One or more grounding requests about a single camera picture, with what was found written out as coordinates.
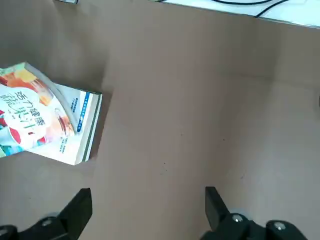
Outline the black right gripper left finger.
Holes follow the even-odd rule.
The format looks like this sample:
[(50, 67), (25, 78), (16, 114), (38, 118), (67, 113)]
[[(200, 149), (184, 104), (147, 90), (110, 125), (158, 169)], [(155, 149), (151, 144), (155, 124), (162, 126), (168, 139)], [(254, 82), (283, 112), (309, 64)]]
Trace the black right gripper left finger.
[(77, 240), (92, 217), (92, 192), (82, 188), (56, 216), (40, 219), (18, 231), (14, 225), (2, 225), (2, 240)]

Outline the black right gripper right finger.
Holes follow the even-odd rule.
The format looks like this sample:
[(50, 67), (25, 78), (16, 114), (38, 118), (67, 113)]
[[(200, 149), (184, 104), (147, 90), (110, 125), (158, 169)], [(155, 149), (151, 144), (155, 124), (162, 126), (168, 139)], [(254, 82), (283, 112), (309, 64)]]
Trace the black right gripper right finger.
[(270, 220), (265, 226), (243, 214), (230, 212), (213, 186), (205, 188), (205, 214), (210, 230), (202, 240), (305, 240), (305, 235), (292, 223)]

